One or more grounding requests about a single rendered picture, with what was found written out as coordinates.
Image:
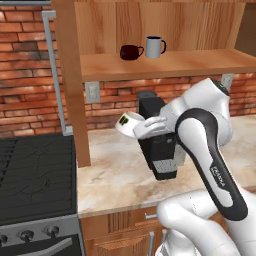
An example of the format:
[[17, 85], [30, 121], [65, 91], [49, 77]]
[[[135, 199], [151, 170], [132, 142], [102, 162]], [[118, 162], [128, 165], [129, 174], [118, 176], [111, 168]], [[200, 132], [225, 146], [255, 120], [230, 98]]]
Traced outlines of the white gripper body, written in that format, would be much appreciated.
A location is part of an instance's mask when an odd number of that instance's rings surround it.
[[133, 129], [135, 137], [137, 139], [146, 139], [166, 133], [166, 120], [166, 117], [155, 116], [140, 122]]

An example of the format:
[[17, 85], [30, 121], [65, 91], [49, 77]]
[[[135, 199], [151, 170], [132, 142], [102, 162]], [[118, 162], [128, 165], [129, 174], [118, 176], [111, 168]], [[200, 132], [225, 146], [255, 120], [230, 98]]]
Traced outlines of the dark red mug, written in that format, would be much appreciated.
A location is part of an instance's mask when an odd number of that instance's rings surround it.
[[120, 49], [120, 58], [123, 60], [136, 60], [144, 53], [142, 46], [123, 45]]

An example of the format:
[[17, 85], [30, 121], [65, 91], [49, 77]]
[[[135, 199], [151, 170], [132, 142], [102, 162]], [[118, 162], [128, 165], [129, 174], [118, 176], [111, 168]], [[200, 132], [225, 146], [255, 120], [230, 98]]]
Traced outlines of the wooden cupboard door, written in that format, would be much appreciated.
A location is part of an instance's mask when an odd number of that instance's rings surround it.
[[96, 242], [85, 242], [86, 256], [147, 256], [149, 233], [133, 238]]

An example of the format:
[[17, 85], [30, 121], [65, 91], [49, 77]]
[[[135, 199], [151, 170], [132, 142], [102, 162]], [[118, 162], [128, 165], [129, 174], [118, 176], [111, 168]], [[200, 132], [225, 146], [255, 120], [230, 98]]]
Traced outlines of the white mug with dark print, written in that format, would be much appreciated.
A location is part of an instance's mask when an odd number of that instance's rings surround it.
[[125, 112], [115, 124], [115, 128], [125, 136], [134, 138], [133, 129], [136, 125], [144, 121], [145, 118], [135, 112]]

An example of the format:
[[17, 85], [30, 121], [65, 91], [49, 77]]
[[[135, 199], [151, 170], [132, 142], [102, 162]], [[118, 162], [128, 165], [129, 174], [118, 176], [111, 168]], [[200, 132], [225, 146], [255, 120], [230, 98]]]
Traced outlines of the grey wall plate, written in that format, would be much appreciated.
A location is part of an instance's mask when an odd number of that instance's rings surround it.
[[233, 78], [234, 78], [233, 73], [223, 74], [221, 78], [221, 84], [224, 85], [227, 90], [229, 90], [231, 88]]
[[100, 83], [98, 81], [86, 82], [86, 103], [99, 103], [100, 102]]

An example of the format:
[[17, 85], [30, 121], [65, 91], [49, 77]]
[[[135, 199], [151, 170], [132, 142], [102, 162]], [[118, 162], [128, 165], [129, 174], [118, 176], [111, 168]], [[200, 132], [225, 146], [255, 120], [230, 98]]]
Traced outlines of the wooden drawer front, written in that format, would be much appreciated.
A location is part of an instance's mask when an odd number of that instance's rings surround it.
[[156, 207], [153, 206], [81, 218], [83, 237], [84, 239], [99, 238], [121, 231], [159, 224], [156, 218], [145, 218], [145, 215], [154, 215], [155, 213]]

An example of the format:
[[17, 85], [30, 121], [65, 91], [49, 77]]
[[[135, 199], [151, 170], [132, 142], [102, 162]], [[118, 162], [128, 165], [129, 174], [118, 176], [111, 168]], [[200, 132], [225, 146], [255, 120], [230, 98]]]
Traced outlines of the open wooden cabinet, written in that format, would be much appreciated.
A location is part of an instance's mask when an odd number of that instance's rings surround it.
[[[68, 117], [78, 164], [90, 165], [84, 85], [122, 88], [129, 80], [195, 83], [226, 73], [256, 74], [256, 0], [51, 0]], [[166, 52], [147, 58], [146, 38]], [[123, 45], [144, 48], [120, 58]]]

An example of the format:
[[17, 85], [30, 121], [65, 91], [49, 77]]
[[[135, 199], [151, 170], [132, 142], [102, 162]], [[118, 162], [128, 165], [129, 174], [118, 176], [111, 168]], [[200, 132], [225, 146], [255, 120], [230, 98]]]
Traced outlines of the black and grey stove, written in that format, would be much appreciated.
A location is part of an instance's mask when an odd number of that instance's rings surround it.
[[[86, 256], [77, 213], [74, 139], [61, 134], [0, 139], [0, 256], [18, 256], [72, 239], [54, 256]], [[59, 234], [46, 234], [57, 226]], [[29, 243], [20, 239], [34, 232]]]

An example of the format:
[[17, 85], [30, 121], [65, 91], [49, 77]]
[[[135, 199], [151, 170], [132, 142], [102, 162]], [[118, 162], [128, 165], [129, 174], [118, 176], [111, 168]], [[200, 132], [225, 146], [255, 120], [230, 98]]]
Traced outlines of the black coffee machine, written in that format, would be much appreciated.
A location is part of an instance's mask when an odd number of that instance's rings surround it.
[[[148, 119], [158, 116], [160, 109], [165, 105], [162, 98], [154, 91], [143, 90], [136, 94], [137, 112]], [[173, 179], [177, 175], [177, 166], [174, 162], [176, 138], [173, 133], [159, 135], [138, 141], [144, 158], [157, 180]]]

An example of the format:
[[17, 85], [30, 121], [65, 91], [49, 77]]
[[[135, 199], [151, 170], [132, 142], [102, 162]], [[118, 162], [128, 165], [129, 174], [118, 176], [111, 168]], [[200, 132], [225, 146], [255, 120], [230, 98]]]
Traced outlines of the grey range hood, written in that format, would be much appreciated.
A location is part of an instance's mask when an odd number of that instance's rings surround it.
[[51, 0], [0, 0], [0, 6], [50, 6]]

